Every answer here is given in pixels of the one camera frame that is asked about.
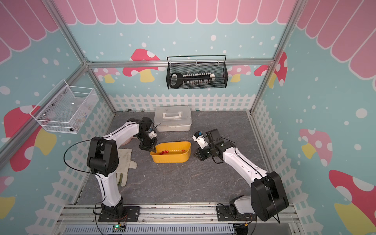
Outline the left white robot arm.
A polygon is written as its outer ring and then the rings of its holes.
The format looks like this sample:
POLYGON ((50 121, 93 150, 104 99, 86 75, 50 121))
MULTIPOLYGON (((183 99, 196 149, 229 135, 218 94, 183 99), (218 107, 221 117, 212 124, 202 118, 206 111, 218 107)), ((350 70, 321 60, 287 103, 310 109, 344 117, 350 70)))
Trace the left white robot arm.
POLYGON ((103 137, 94 137, 90 141, 87 166, 90 168, 99 183, 102 194, 102 212, 123 217, 123 198, 120 195, 116 170, 119 166, 118 149, 120 146, 137 138, 140 141, 139 149, 156 152, 157 134, 154 122, 148 118, 130 118, 123 126, 103 137))

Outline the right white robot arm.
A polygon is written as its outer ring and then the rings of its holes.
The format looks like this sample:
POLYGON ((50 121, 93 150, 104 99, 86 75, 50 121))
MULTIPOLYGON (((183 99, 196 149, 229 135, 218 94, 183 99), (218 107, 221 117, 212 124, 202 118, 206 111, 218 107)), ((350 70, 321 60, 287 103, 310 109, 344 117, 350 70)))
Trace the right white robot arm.
POLYGON ((237 148, 235 142, 221 137, 217 129, 203 134, 197 131, 193 140, 199 145, 195 157, 205 159, 219 158, 218 164, 231 166, 250 186, 250 196, 238 196, 228 206, 218 204, 218 220, 257 220, 274 218, 280 221, 279 213, 289 207, 289 201, 282 179, 275 171, 267 172, 260 168, 237 148))

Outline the yellow plastic storage box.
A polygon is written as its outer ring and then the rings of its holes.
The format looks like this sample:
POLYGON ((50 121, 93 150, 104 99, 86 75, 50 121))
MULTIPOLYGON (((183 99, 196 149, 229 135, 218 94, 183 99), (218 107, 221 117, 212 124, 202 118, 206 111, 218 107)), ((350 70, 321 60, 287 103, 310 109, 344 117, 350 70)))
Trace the yellow plastic storage box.
POLYGON ((156 145, 156 152, 150 152, 152 159, 158 164, 184 163, 191 156, 191 142, 168 142, 156 145), (168 154, 159 153, 168 150, 168 154))

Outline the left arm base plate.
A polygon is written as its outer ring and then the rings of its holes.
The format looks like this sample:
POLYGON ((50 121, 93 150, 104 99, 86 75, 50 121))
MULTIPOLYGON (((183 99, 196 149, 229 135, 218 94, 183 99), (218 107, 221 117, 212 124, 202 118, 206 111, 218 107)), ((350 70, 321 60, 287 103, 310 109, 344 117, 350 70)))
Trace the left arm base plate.
POLYGON ((123 206, 122 209, 102 209, 99 222, 137 222, 140 215, 139 206, 123 206))

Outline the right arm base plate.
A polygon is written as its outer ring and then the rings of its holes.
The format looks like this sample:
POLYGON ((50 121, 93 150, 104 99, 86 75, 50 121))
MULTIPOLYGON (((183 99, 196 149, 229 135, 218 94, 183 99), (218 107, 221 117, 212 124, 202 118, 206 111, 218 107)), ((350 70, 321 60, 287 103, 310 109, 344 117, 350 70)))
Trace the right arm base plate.
POLYGON ((253 222, 257 217, 253 213, 240 214, 234 206, 218 203, 215 207, 218 221, 244 221, 253 222))

